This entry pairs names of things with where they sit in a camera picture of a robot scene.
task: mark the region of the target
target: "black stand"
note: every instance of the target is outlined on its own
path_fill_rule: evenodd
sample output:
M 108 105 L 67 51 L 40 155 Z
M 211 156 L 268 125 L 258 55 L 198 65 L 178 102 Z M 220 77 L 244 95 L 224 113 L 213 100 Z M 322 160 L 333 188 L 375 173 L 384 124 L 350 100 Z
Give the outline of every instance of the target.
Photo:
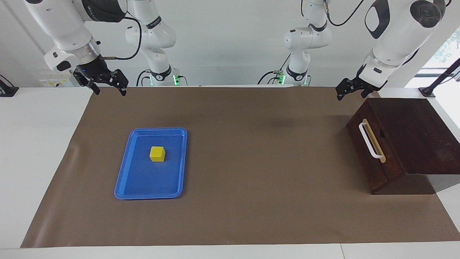
M 10 87 L 0 80 L 0 97 L 13 97 L 19 87 Z
M 440 84 L 442 83 L 447 77 L 450 76 L 450 74 L 452 74 L 457 68 L 460 67 L 460 59 L 457 59 L 457 61 L 455 61 L 452 66 L 450 66 L 445 72 L 444 74 L 440 75 L 436 81 L 431 84 L 429 87 L 426 87 L 426 88 L 419 88 L 419 91 L 422 93 L 422 95 L 424 97 L 436 97 L 434 94 L 433 94 L 433 91 L 434 89 Z

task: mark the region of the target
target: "wooden box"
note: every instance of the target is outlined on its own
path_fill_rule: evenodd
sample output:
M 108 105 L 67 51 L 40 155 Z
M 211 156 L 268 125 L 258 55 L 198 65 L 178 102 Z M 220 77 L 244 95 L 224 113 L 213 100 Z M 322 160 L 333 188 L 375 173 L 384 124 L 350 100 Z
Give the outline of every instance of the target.
M 367 99 L 347 124 L 372 194 L 460 183 L 460 143 L 426 99 Z

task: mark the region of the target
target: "yellow cube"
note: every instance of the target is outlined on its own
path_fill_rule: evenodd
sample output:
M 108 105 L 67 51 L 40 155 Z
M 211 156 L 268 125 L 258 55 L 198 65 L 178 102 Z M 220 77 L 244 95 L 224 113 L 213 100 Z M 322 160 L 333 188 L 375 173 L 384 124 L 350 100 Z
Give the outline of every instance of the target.
M 152 162 L 164 162 L 166 151 L 164 147 L 152 147 L 150 150 L 150 159 Z

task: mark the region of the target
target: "drawer front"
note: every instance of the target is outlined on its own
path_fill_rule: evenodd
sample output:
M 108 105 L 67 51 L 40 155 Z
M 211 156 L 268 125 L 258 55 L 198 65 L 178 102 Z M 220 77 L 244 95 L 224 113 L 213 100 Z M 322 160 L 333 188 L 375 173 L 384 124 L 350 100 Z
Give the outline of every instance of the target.
M 367 124 L 366 127 L 362 126 L 364 121 Z M 396 181 L 404 175 L 396 155 L 387 142 L 385 132 L 367 103 L 364 103 L 353 116 L 347 124 L 347 129 L 373 193 L 377 193 L 389 182 Z M 374 156 L 384 155 L 385 159 L 377 159 L 371 153 L 375 153 Z

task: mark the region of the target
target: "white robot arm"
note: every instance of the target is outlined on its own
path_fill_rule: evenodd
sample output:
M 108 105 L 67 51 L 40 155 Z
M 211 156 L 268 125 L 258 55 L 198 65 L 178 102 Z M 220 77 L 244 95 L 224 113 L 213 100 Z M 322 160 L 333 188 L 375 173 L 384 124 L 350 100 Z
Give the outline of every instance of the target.
M 332 32 L 328 28 L 324 1 L 306 1 L 303 6 L 303 13 L 305 19 L 309 22 L 308 27 L 292 29 L 284 36 L 284 45 L 291 51 L 291 60 L 283 72 L 286 76 L 284 83 L 304 84 L 311 61 L 310 54 L 306 53 L 306 51 L 325 47 L 331 43 Z
M 153 85 L 178 85 L 175 69 L 169 64 L 164 48 L 176 44 L 176 34 L 161 18 L 155 0 L 130 0 L 132 15 L 142 24 L 140 51 L 147 59 Z M 133 27 L 126 30 L 126 40 L 137 47 L 139 31 Z
M 388 0 L 376 0 L 366 15 L 366 27 L 377 40 L 355 79 L 345 78 L 336 88 L 337 98 L 364 90 L 362 97 L 379 91 L 391 74 L 410 61 L 428 40 L 446 11 L 444 0 L 405 0 L 390 6 Z
M 125 18 L 127 0 L 23 0 L 55 47 L 45 55 L 54 72 L 76 67 L 80 85 L 100 90 L 95 82 L 118 88 L 126 95 L 128 80 L 121 70 L 110 71 L 85 21 L 117 23 Z

